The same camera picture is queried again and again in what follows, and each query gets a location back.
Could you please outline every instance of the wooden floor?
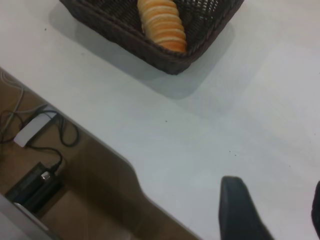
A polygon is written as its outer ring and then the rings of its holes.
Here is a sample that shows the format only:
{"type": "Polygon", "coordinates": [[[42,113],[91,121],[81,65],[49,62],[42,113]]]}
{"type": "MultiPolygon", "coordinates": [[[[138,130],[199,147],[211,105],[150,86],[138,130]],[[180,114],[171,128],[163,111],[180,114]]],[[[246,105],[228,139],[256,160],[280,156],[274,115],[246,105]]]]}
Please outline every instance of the wooden floor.
{"type": "MultiPolygon", "coordinates": [[[[0,112],[12,110],[19,91],[0,81],[0,112]]],[[[24,95],[20,110],[43,103],[24,95]]],[[[14,121],[8,134],[18,132],[14,121]]],[[[66,139],[75,133],[67,128],[66,139]]],[[[60,143],[52,125],[35,143],[61,151],[65,162],[59,175],[65,188],[40,211],[38,217],[63,240],[196,240],[182,226],[152,205],[141,192],[132,168],[81,131],[74,148],[60,143]]],[[[5,194],[38,162],[56,163],[55,154],[24,149],[10,143],[0,149],[0,193],[5,194]]]]}

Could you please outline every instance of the power adapter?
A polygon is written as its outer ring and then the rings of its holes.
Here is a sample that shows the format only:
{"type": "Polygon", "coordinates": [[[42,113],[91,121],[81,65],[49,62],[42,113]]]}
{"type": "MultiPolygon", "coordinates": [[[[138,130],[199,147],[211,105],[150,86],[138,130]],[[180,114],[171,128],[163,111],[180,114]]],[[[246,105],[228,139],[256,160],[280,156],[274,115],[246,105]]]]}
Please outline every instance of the power adapter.
{"type": "Polygon", "coordinates": [[[36,214],[62,186],[59,178],[39,162],[5,196],[36,214]]]}

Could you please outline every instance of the bread roll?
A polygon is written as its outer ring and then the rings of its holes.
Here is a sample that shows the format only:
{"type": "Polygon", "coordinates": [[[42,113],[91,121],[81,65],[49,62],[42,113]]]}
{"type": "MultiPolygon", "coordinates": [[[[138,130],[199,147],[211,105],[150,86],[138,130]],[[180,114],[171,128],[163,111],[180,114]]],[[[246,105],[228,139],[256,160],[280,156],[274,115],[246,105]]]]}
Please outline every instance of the bread roll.
{"type": "Polygon", "coordinates": [[[147,38],[174,52],[186,52],[185,29],[172,0],[138,0],[143,29],[147,38]]]}

